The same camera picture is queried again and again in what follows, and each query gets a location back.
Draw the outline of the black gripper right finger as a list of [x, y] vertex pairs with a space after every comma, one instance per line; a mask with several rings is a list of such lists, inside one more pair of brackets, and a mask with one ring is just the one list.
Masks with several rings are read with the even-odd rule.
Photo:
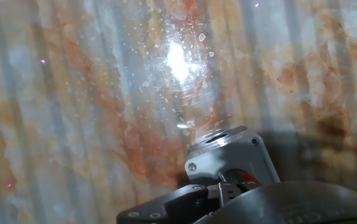
[[198, 223], [357, 223], [357, 192], [309, 180], [281, 182], [250, 190]]

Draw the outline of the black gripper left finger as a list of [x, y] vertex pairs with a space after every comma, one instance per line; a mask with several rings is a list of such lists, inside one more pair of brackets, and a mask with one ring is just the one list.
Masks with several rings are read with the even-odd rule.
[[206, 223], [221, 208], [223, 185], [187, 185], [120, 212], [117, 224]]

